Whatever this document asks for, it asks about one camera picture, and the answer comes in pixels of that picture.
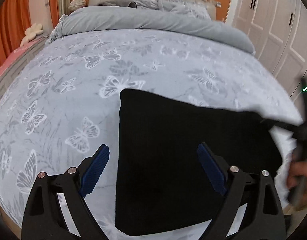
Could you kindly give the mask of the person's right hand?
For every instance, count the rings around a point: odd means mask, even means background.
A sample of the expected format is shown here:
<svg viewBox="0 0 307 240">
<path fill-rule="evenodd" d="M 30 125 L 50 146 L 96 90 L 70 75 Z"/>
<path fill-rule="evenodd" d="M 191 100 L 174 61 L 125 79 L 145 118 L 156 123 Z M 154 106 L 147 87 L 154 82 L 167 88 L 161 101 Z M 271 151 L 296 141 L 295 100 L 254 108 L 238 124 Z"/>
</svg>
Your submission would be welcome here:
<svg viewBox="0 0 307 240">
<path fill-rule="evenodd" d="M 292 189 L 300 183 L 300 178 L 305 179 L 305 186 L 302 194 L 298 199 L 297 209 L 307 206 L 307 161 L 296 161 L 296 150 L 292 152 L 292 160 L 288 169 L 286 185 L 288 189 Z"/>
</svg>

